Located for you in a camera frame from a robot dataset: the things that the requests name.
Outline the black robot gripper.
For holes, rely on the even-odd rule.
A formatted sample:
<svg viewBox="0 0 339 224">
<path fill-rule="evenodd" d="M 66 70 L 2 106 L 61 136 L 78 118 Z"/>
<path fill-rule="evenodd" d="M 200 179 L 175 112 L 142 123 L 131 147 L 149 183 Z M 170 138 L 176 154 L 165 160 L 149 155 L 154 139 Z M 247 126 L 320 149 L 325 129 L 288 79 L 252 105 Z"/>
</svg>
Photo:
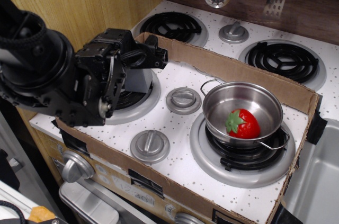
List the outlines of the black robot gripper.
<svg viewBox="0 0 339 224">
<path fill-rule="evenodd" d="M 123 37 L 120 61 L 127 68 L 164 69 L 168 63 L 168 51 L 158 46 L 158 38 L 149 35 L 145 43 L 137 43 L 131 35 Z"/>
</svg>

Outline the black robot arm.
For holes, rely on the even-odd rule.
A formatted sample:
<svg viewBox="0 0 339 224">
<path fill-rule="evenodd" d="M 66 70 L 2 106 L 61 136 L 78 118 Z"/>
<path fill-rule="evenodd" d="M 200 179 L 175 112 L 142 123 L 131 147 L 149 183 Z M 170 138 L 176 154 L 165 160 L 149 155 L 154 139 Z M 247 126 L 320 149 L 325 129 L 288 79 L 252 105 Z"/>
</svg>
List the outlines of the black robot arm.
<svg viewBox="0 0 339 224">
<path fill-rule="evenodd" d="M 40 16 L 1 0 L 1 97 L 19 108 L 70 127 L 102 126 L 150 95 L 152 69 L 167 62 L 155 35 L 139 43 L 121 29 L 106 29 L 75 51 Z"/>
</svg>

